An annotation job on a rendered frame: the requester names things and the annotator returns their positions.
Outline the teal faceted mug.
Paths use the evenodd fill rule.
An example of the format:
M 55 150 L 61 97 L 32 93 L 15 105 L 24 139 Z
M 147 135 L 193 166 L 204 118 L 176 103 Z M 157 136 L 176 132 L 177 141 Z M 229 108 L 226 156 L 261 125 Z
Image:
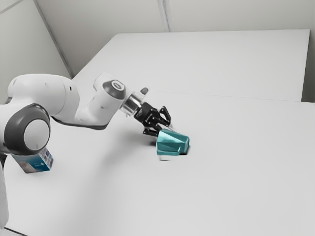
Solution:
M 157 155 L 186 155 L 189 150 L 190 138 L 169 129 L 160 130 L 157 136 Z

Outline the blue and white carton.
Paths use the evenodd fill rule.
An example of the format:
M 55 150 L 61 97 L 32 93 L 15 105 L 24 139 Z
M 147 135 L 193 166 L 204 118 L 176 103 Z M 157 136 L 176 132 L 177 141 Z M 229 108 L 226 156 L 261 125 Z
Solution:
M 26 174 L 49 171 L 54 162 L 46 147 L 35 155 L 12 155 L 12 157 Z

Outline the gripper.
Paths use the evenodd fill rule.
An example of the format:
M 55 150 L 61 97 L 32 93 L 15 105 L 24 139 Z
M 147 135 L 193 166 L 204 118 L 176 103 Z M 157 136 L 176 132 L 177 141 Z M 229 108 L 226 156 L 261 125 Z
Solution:
M 162 126 L 170 130 L 174 130 L 171 124 L 171 115 L 165 106 L 162 106 L 160 110 L 152 107 L 149 103 L 144 102 L 137 110 L 134 118 L 143 124 L 143 134 L 157 137 Z

